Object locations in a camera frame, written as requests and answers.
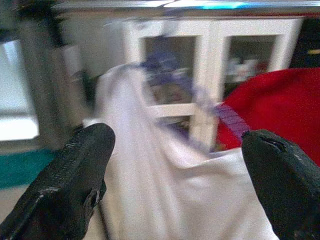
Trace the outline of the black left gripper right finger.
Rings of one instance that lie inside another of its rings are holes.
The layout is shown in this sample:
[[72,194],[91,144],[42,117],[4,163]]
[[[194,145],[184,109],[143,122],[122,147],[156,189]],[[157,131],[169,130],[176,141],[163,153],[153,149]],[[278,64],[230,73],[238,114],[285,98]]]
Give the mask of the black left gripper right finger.
[[265,129],[245,132],[241,150],[279,240],[320,240],[320,167],[297,144]]

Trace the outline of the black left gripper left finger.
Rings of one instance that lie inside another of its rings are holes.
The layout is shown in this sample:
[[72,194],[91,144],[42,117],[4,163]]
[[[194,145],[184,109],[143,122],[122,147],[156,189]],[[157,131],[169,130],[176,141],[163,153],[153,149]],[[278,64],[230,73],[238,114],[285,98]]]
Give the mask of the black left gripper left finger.
[[79,130],[0,223],[0,240],[83,240],[106,192],[115,141],[105,123]]

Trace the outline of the red shirt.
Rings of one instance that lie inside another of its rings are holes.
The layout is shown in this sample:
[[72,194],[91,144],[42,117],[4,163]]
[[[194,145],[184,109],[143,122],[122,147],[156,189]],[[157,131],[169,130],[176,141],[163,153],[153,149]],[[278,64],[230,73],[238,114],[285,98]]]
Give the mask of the red shirt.
[[252,77],[218,110],[217,140],[226,149],[241,145],[237,133],[265,129],[296,143],[320,167],[320,67]]

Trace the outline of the purple clothes hanger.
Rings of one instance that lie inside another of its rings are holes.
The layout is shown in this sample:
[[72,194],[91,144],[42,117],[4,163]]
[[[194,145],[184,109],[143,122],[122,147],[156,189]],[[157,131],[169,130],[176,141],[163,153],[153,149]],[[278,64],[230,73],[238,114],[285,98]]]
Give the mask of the purple clothes hanger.
[[249,127],[234,110],[214,99],[208,84],[208,42],[202,35],[147,36],[140,41],[140,65],[160,124],[208,152],[224,147],[218,139],[220,124],[241,139]]

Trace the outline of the teal floor mat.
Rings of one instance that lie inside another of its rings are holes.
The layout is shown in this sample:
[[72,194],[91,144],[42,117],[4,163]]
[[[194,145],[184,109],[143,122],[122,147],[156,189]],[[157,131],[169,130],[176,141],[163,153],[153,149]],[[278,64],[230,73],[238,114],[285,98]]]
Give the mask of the teal floor mat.
[[37,149],[0,154],[0,189],[29,185],[57,153],[48,149]]

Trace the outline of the white framed glass door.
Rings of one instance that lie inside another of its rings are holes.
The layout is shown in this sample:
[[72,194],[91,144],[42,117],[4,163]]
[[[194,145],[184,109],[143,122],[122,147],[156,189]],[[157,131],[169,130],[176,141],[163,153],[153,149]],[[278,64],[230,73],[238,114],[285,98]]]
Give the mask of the white framed glass door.
[[38,135],[20,41],[0,42],[0,141],[32,140]]

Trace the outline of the plain white t-shirt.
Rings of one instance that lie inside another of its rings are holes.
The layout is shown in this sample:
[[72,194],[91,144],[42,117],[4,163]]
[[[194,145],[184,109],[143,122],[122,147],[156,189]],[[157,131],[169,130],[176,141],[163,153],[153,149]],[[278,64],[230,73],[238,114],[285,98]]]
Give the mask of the plain white t-shirt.
[[96,89],[96,115],[115,132],[103,199],[111,239],[279,240],[242,150],[206,153],[160,125],[145,78],[119,65]]

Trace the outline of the white glass-door cabinet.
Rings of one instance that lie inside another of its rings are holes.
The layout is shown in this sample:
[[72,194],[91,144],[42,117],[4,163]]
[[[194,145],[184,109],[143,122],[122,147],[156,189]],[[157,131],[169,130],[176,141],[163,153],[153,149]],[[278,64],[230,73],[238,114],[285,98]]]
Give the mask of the white glass-door cabinet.
[[283,70],[289,66],[301,26],[300,18],[127,20],[123,24],[124,58],[127,63],[145,60],[147,39],[159,36],[162,29],[167,29],[167,37],[176,44],[194,41],[191,49],[183,45],[179,53],[193,62],[193,84],[200,93],[187,103],[151,103],[147,110],[159,119],[189,116],[189,137],[209,151],[216,144],[218,120],[205,113],[198,99],[222,101],[231,39],[243,37],[257,43],[271,40],[267,70]]

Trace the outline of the metal clothes rack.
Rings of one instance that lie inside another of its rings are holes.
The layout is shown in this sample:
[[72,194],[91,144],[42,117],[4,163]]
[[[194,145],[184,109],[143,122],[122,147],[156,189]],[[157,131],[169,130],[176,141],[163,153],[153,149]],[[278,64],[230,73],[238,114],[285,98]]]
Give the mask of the metal clothes rack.
[[[125,61],[125,21],[302,19],[320,17],[320,0],[15,0],[18,26],[45,21],[55,44],[76,46],[87,115],[82,128],[101,122],[96,114],[98,77]],[[222,82],[224,94],[259,71],[267,70],[270,39],[262,43],[233,37]]]

